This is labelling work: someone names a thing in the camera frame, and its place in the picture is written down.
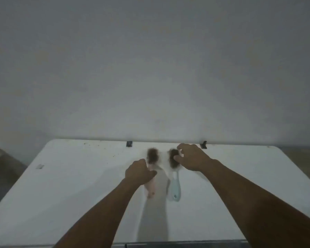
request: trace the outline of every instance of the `person's right arm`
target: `person's right arm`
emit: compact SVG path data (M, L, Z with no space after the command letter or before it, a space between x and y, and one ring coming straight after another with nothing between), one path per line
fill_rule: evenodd
M177 148L184 157L174 159L207 177L253 248L310 247L309 217L211 159L195 144Z

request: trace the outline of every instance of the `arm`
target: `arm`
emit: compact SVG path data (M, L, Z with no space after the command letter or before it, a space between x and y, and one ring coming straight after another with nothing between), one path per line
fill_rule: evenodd
M310 218L270 192L208 157L195 144L180 144L174 159L211 182L253 248L310 247Z
M157 171L149 171L146 161L134 161L125 178L103 200L92 207L58 241L54 248L111 247L118 225L137 188L151 180Z

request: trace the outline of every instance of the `white table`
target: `white table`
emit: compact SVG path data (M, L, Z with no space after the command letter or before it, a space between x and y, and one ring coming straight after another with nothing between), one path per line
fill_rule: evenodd
M0 202L0 245L53 245L123 179L134 160L157 148L161 165L177 143L56 139L38 154ZM208 144L204 151L310 217L310 180L273 146ZM182 196L168 200L167 174L158 170L156 194L132 197L115 243L244 239L212 185L179 170Z

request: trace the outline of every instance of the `gray wall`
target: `gray wall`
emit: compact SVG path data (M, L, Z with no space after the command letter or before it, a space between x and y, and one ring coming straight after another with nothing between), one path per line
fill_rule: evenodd
M0 0L0 147L310 146L310 0Z

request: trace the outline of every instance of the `brown bristles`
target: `brown bristles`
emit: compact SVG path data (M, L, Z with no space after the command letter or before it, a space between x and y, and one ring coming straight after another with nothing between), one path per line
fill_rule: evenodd
M178 167L179 163L174 160L174 156L179 155L179 151L177 149L171 149L169 151L170 154L170 158L169 158L169 162L170 162L170 166L171 168L175 169Z
M158 161L158 150L155 148L148 149L147 160L149 164L156 164Z

